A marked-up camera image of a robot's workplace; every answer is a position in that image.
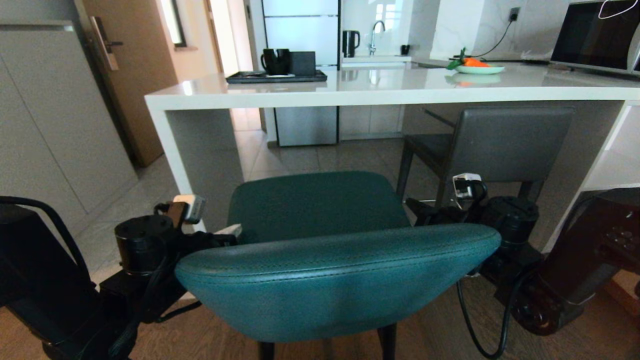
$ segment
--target door handle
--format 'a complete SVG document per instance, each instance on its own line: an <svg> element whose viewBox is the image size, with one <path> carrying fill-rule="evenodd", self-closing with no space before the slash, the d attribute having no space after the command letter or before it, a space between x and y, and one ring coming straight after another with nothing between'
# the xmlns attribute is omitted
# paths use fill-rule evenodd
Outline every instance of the door handle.
<svg viewBox="0 0 640 360"><path fill-rule="evenodd" d="M107 34L104 32L104 26L102 26L102 19L100 19L100 17L91 16L89 17L89 19L91 21L91 28L93 30L93 34L95 35L100 55L104 59L106 65L109 67L109 70L118 70L118 62L116 61L116 56L111 50L111 47L120 46L123 45L123 43L119 41L109 41Z"/></svg>

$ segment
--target kitchen island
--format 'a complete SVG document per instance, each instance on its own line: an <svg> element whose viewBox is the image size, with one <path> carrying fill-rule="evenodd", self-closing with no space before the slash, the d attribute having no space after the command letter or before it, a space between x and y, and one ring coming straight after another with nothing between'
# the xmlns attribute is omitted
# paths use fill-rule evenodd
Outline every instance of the kitchen island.
<svg viewBox="0 0 640 360"><path fill-rule="evenodd" d="M446 69L326 72L324 83L228 85L223 74L185 81L146 96L181 193L207 199L203 230L223 227L243 179L230 108L478 103L571 105L577 116L538 205L531 243L549 250L583 191L640 186L640 82L540 65L508 65L492 76Z"/></svg>

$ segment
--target refrigerator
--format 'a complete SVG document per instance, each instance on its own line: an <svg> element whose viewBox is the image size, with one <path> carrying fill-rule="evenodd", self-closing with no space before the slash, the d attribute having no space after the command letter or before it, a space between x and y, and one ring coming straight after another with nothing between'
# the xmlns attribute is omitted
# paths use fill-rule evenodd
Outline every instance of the refrigerator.
<svg viewBox="0 0 640 360"><path fill-rule="evenodd" d="M338 69L339 0L262 0L262 13L268 48L315 51L317 69ZM279 146L338 140L337 106L275 108L275 123Z"/></svg>

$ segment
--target chair backrest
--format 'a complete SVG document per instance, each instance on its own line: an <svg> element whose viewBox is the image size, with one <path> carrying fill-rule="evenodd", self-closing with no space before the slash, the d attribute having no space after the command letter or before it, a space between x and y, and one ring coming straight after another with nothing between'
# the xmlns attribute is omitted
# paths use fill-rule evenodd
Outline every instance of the chair backrest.
<svg viewBox="0 0 640 360"><path fill-rule="evenodd" d="M396 323L499 245L500 234L483 225L405 227L203 250L175 274L243 334L303 341Z"/></svg>
<svg viewBox="0 0 640 360"><path fill-rule="evenodd" d="M447 160L447 177L463 172L485 181L545 180L575 109L484 107L462 111Z"/></svg>

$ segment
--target black electric kettle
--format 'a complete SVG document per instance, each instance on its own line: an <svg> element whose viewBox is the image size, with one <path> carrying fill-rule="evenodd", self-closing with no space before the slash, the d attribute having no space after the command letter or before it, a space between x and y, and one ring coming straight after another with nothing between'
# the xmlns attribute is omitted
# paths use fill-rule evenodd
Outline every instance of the black electric kettle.
<svg viewBox="0 0 640 360"><path fill-rule="evenodd" d="M286 75L289 73L291 54L289 49L265 49L260 56L262 67L269 75Z"/></svg>
<svg viewBox="0 0 640 360"><path fill-rule="evenodd" d="M344 30L342 32L342 53L344 54L344 57L354 57L358 46L360 46L360 32L355 30Z"/></svg>

